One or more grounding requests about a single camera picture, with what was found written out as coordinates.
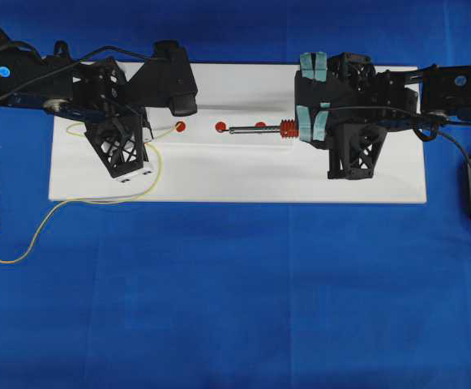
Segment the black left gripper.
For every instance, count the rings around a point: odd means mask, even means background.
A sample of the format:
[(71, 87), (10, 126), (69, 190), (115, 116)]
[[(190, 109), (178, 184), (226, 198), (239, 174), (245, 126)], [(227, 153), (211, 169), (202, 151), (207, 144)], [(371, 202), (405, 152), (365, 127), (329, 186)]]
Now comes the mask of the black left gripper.
[(78, 64), (72, 74), (71, 115), (85, 125), (84, 136), (109, 175), (119, 178), (143, 168), (148, 162), (143, 130), (149, 127), (146, 108), (152, 86), (144, 63), (132, 77), (112, 58)]

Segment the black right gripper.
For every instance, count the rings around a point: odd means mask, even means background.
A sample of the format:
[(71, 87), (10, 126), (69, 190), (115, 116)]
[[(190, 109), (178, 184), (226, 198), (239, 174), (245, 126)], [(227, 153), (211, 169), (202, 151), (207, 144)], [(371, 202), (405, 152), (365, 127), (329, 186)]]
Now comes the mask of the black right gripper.
[(328, 69), (328, 79), (340, 88), (330, 100), (326, 127), (328, 178), (371, 178), (388, 132), (409, 129), (418, 93), (405, 86), (402, 73), (378, 72), (364, 54), (331, 57)]

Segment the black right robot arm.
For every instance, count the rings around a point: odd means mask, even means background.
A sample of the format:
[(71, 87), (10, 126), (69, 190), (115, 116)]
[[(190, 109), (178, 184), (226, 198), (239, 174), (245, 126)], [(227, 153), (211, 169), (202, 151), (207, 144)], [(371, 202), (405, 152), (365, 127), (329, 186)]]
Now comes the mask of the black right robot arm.
[(342, 53), (328, 59), (328, 79), (344, 89), (328, 108), (330, 179), (373, 177), (390, 132), (429, 142), (442, 126), (471, 125), (471, 66), (378, 72), (366, 55)]

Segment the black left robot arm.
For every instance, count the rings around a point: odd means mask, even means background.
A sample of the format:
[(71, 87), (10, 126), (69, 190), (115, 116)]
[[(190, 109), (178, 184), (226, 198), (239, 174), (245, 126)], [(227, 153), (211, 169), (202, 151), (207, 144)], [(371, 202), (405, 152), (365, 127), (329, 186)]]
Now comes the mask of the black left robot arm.
[(0, 28), (0, 106), (39, 109), (81, 122), (83, 133), (109, 175), (150, 171), (143, 143), (145, 109), (124, 98), (125, 72), (112, 57), (97, 62), (70, 56), (65, 41), (41, 56), (30, 44), (13, 41)]

